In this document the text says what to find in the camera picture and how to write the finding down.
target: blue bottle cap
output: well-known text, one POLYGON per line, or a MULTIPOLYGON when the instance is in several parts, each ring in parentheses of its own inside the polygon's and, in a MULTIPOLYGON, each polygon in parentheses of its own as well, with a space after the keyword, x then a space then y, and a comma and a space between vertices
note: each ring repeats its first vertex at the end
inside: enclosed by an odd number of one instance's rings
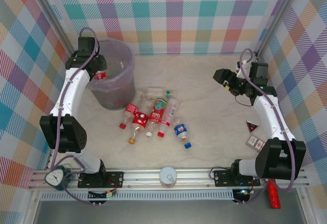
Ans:
POLYGON ((191 145, 189 142, 184 144, 184 147, 185 147, 186 149, 189 149, 191 146, 192 146, 192 145, 191 145))

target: plaid backdrop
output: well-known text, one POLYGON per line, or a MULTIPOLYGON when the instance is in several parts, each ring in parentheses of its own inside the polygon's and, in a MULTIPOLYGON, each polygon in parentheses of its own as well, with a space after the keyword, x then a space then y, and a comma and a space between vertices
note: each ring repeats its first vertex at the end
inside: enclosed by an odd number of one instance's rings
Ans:
POLYGON ((316 214, 327 220, 327 0, 294 0, 264 60, 287 125, 307 144, 316 214))
POLYGON ((67 54, 36 0, 0 0, 0 223, 20 203, 48 145, 39 126, 59 96, 67 54))
POLYGON ((90 26, 136 54, 241 52, 257 41, 270 1, 49 0, 73 44, 90 26))

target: triangular sign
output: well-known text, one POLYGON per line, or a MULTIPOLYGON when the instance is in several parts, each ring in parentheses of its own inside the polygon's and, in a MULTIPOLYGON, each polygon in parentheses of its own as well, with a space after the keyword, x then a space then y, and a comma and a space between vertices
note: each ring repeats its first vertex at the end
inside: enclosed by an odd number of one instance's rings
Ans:
POLYGON ((259 125, 256 125, 250 121, 246 121, 246 124, 247 124, 247 127, 249 128, 250 133, 259 127, 259 125))

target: clock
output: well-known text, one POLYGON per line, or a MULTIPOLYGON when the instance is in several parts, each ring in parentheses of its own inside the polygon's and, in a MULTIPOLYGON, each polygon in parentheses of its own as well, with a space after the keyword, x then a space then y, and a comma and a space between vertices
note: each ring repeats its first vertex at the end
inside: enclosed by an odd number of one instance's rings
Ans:
POLYGON ((67 187, 68 182, 69 182, 69 177, 65 178, 65 181, 63 182, 63 178, 65 175, 70 173, 69 169, 65 169, 62 165, 59 165, 55 170, 50 171, 48 174, 46 174, 44 180, 45 182, 57 189, 58 191, 63 190, 63 184, 65 187, 67 187))

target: red label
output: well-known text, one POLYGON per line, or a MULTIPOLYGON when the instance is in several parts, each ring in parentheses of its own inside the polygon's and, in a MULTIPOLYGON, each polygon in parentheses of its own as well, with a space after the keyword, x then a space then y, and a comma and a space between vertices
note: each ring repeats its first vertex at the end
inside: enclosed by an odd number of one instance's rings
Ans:
POLYGON ((145 126, 147 125, 148 120, 149 120, 148 115, 146 115, 145 113, 137 112, 135 114, 135 118, 133 120, 133 123, 136 123, 136 124, 138 124, 138 125, 145 128, 145 126))
POLYGON ((107 79, 107 74, 106 74, 106 72, 96 73, 96 75, 94 75, 94 79, 96 79, 96 80, 106 80, 107 79))
POLYGON ((129 104, 127 104, 127 107, 125 108, 125 111, 130 112, 135 115, 137 113, 137 106, 132 103, 129 103, 129 104))
POLYGON ((167 122, 167 121, 165 121, 165 120, 162 120, 162 121, 161 121, 161 123, 164 123, 164 124, 166 124, 166 125, 170 126, 170 123, 168 123, 168 122, 167 122))
POLYGON ((164 99, 157 99, 150 114, 150 120, 160 122, 165 112, 167 102, 164 99))

